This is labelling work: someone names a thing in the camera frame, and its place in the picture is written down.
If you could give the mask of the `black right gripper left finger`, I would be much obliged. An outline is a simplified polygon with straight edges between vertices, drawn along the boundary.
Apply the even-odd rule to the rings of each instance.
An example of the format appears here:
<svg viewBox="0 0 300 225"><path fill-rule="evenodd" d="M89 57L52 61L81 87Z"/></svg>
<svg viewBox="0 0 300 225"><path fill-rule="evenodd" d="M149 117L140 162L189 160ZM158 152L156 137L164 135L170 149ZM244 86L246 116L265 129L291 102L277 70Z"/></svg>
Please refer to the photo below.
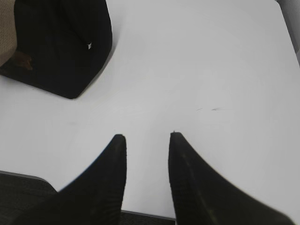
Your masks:
<svg viewBox="0 0 300 225"><path fill-rule="evenodd" d="M127 177L127 145L115 135L95 161L54 196L14 220L15 225L117 225Z"/></svg>

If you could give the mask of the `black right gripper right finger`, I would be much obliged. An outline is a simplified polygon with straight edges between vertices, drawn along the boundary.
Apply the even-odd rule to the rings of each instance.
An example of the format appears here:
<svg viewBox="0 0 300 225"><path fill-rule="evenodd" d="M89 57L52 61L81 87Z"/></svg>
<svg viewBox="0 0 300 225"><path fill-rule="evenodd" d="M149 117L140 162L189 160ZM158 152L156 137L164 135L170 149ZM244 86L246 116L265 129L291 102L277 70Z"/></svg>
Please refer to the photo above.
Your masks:
<svg viewBox="0 0 300 225"><path fill-rule="evenodd" d="M169 142L168 173L179 225L292 225L215 171L180 132Z"/></svg>

